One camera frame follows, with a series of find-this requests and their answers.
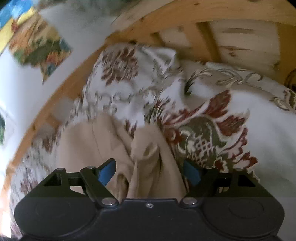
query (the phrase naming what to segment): tan fabric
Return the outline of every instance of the tan fabric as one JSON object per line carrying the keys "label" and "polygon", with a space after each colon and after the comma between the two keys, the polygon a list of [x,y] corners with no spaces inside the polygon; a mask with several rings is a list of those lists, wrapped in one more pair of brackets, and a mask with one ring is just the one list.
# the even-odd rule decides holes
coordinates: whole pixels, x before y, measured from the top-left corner
{"label": "tan fabric", "polygon": [[138,128],[132,139],[122,124],[105,113],[92,122],[67,128],[60,140],[57,165],[67,172],[116,160],[107,189],[123,198],[177,198],[185,194],[181,174],[156,125]]}

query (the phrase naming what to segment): wooden slat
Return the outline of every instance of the wooden slat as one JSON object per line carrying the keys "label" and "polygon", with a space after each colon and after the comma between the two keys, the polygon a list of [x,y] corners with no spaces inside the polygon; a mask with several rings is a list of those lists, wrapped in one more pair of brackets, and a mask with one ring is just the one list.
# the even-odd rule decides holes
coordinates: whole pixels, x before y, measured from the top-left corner
{"label": "wooden slat", "polygon": [[150,30],[149,26],[142,24],[143,19],[134,24],[137,31],[133,31],[133,28],[128,32],[124,32],[123,36],[129,41],[139,42],[147,45],[164,46],[164,43],[158,32]]}
{"label": "wooden slat", "polygon": [[50,114],[47,117],[46,123],[50,124],[51,127],[54,129],[57,129],[61,125],[61,122],[57,118],[55,118],[52,114]]}
{"label": "wooden slat", "polygon": [[278,23],[281,60],[279,69],[281,72],[281,84],[291,87],[296,84],[296,78],[292,78],[296,70],[296,27]]}
{"label": "wooden slat", "polygon": [[169,48],[187,48],[190,49],[191,43],[183,32],[181,26],[169,28],[159,32],[161,39],[164,41],[165,46]]}
{"label": "wooden slat", "polygon": [[276,23],[257,20],[210,22],[221,60],[279,79],[279,37]]}
{"label": "wooden slat", "polygon": [[191,43],[196,60],[221,62],[208,22],[185,24],[183,32]]}
{"label": "wooden slat", "polygon": [[175,0],[142,17],[123,32],[128,36],[149,26],[150,33],[155,33],[187,23],[219,19],[253,19],[296,26],[296,8],[287,0]]}
{"label": "wooden slat", "polygon": [[124,9],[122,14],[114,20],[112,27],[114,30],[122,31],[140,18],[173,1],[174,0],[141,0],[136,5],[132,2],[131,4],[133,4],[133,6],[129,9]]}
{"label": "wooden slat", "polygon": [[71,100],[75,100],[76,98],[81,96],[82,89],[84,85],[86,84],[87,79],[85,81],[80,81],[76,85],[74,85],[66,94],[68,98]]}

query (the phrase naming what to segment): bedding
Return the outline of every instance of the bedding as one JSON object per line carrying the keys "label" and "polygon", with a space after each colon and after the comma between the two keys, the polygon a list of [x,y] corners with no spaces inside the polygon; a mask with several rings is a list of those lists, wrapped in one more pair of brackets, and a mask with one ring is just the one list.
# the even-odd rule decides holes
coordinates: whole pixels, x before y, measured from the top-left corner
{"label": "bedding", "polygon": [[[116,160],[116,171],[106,188],[119,202],[148,197],[181,200],[186,195],[181,173],[156,124],[137,128],[131,137],[122,123],[102,112],[92,121],[68,126],[63,132],[57,166],[76,172],[101,166],[110,158]],[[82,191],[79,187],[71,189]]]}
{"label": "bedding", "polygon": [[11,183],[13,236],[21,237],[13,210],[57,167],[65,129],[101,111],[131,137],[156,124],[180,170],[185,158],[221,172],[246,169],[275,197],[296,196],[293,91],[249,70],[179,61],[172,49],[122,43],[100,55],[68,121],[35,140],[23,157]]}

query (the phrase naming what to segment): screw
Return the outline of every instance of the screw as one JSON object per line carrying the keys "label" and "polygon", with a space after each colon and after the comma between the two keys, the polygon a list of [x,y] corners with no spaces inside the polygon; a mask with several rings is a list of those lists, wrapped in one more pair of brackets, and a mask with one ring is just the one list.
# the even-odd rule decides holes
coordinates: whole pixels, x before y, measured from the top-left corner
{"label": "screw", "polygon": [[194,205],[197,203],[197,200],[194,197],[185,197],[183,198],[183,203],[186,205]]}
{"label": "screw", "polygon": [[152,203],[146,203],[146,207],[152,208],[154,205]]}
{"label": "screw", "polygon": [[112,197],[105,197],[102,200],[102,204],[107,205],[107,206],[112,206],[112,205],[116,204],[116,199],[114,199]]}

